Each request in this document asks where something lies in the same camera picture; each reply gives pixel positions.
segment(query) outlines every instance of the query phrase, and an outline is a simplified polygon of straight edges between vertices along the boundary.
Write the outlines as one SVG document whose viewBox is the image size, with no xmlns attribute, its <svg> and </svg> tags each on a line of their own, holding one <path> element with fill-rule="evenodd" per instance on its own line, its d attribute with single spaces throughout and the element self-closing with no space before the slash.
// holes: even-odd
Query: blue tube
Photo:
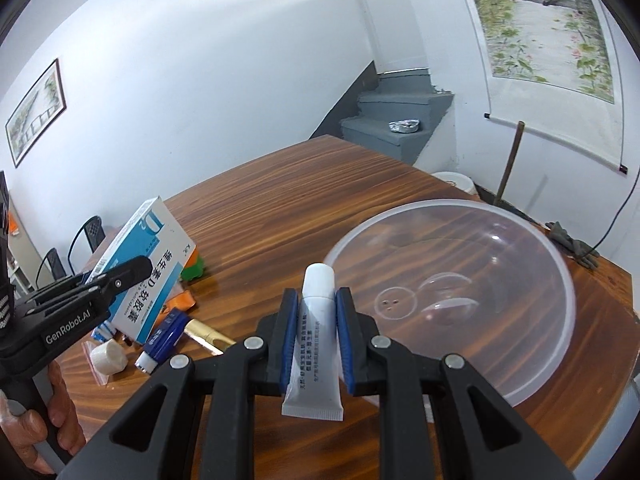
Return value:
<svg viewBox="0 0 640 480">
<path fill-rule="evenodd" d="M 184 327 L 190 321 L 191 318 L 178 308 L 169 312 L 146 340 L 143 352 L 136 361 L 136 367 L 145 374 L 153 373 L 156 367 L 164 363 L 174 352 Z"/>
</svg>

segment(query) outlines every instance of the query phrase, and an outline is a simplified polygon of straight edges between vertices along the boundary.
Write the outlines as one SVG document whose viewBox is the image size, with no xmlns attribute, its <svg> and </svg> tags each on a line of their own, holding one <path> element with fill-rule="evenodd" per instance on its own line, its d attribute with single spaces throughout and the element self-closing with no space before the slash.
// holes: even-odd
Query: orange object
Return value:
<svg viewBox="0 0 640 480">
<path fill-rule="evenodd" d="M 9 234 L 11 236 L 17 236 L 20 234 L 20 228 L 18 222 L 15 221 L 14 215 L 9 211 Z"/>
<path fill-rule="evenodd" d="M 174 296 L 170 300 L 168 300 L 160 309 L 158 313 L 158 317 L 156 318 L 156 322 L 154 323 L 154 328 L 156 328 L 165 317 L 171 312 L 174 308 L 179 308 L 183 312 L 187 312 L 190 308 L 193 308 L 196 304 L 196 300 L 193 299 L 193 296 L 188 290 L 181 292 L 177 296 Z"/>
<path fill-rule="evenodd" d="M 200 253 L 198 252 L 198 248 L 196 247 L 193 250 L 193 253 L 191 253 L 191 256 L 189 256 L 189 259 L 187 260 L 187 263 L 184 264 L 184 268 L 187 269 L 191 266 L 194 266 L 197 262 L 198 262 L 198 256 L 200 255 Z"/>
</svg>

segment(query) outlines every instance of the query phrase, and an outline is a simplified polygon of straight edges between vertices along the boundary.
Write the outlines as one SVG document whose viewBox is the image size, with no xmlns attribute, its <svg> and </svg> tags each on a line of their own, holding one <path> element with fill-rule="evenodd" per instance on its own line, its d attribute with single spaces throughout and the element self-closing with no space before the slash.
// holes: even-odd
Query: transparent plastic bowl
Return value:
<svg viewBox="0 0 640 480">
<path fill-rule="evenodd" d="M 324 262 L 380 333 L 428 357 L 464 356 L 512 406 L 551 377 L 574 331 L 574 285 L 558 250 L 484 203 L 396 207 L 349 232 Z"/>
</svg>

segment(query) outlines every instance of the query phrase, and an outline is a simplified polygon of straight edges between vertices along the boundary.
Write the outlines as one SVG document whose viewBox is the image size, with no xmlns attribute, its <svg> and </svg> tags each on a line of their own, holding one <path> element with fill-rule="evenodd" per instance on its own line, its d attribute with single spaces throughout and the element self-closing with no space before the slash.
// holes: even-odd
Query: staircase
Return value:
<svg viewBox="0 0 640 480">
<path fill-rule="evenodd" d="M 358 97 L 360 114 L 340 121 L 345 140 L 413 165 L 451 106 L 453 94 L 437 92 L 429 69 L 380 75 L 378 88 Z M 420 119 L 412 134 L 389 130 L 391 121 Z"/>
</svg>

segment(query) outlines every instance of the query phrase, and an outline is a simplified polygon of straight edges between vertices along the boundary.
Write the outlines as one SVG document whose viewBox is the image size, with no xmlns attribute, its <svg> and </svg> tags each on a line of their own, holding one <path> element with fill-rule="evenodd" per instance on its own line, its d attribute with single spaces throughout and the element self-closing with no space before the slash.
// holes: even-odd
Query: white bucket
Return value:
<svg viewBox="0 0 640 480">
<path fill-rule="evenodd" d="M 455 173 L 453 171 L 439 171 L 438 173 L 433 173 L 435 178 L 439 178 L 452 186 L 461 189 L 465 193 L 469 193 L 469 195 L 478 194 L 476 191 L 476 186 L 474 185 L 474 181 L 471 180 L 468 176 L 463 175 L 462 173 Z"/>
</svg>

